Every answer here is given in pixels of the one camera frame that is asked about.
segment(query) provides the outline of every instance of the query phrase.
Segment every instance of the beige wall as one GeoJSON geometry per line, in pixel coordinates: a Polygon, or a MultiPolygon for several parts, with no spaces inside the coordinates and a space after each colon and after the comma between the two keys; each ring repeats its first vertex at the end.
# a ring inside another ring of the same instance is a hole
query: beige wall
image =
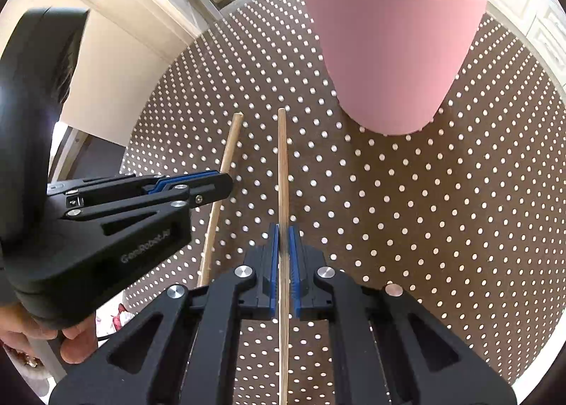
{"type": "MultiPolygon", "coordinates": [[[[9,0],[0,13],[0,51],[27,9],[51,6],[86,4],[81,0],[9,0]]],[[[167,66],[168,61],[156,52],[92,11],[61,120],[127,145],[138,115],[167,66]]]]}

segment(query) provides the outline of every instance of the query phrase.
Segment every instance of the polka dot tablecloth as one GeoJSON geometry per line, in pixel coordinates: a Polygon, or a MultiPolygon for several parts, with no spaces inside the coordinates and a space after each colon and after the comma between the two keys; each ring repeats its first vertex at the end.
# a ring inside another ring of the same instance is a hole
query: polka dot tablecloth
{"type": "MultiPolygon", "coordinates": [[[[162,76],[122,171],[218,169],[231,116],[244,113],[214,247],[218,275],[277,221],[276,120],[286,107],[291,220],[304,243],[361,284],[409,289],[513,382],[564,306],[558,93],[533,54],[485,15],[432,122],[383,136],[340,109],[314,28],[302,0],[255,0],[205,32],[162,76]]],[[[209,212],[194,210],[192,243],[126,290],[131,310],[172,283],[196,285],[209,212]]],[[[277,402],[277,322],[242,327],[238,404],[277,402]]],[[[289,401],[333,404],[327,324],[290,325],[289,401]]]]}

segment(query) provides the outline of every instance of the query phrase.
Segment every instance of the human hand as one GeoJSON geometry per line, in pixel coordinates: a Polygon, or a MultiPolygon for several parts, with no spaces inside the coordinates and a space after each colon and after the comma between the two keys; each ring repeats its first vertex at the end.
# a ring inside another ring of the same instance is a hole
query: human hand
{"type": "MultiPolygon", "coordinates": [[[[80,364],[98,347],[94,315],[63,330],[67,338],[61,344],[61,358],[69,364],[80,364]]],[[[41,327],[21,303],[0,306],[0,339],[9,347],[37,357],[28,338],[55,339],[57,330],[41,327]]]]}

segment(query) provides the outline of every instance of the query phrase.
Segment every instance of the round table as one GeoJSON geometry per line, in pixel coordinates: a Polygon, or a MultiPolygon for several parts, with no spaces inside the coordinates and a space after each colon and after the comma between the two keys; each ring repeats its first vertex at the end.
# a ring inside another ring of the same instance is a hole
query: round table
{"type": "MultiPolygon", "coordinates": [[[[277,221],[277,109],[288,112],[291,221],[360,284],[411,291],[513,382],[564,306],[564,106],[531,52],[485,15],[422,131],[383,136],[351,120],[302,0],[255,0],[203,33],[163,74],[122,171],[218,169],[244,123],[212,276],[277,221]]],[[[138,312],[174,282],[196,285],[210,207],[193,241],[126,290],[138,312]]],[[[331,404],[327,325],[290,321],[289,401],[331,404]]],[[[277,321],[242,327],[234,401],[277,402],[277,321]]]]}

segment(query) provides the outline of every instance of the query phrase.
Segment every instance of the pink cup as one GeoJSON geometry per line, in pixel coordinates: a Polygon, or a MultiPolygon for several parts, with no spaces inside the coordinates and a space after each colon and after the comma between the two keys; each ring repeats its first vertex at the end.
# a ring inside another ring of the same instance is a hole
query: pink cup
{"type": "Polygon", "coordinates": [[[422,129],[448,92],[487,0],[305,0],[342,109],[384,135],[422,129]]]}

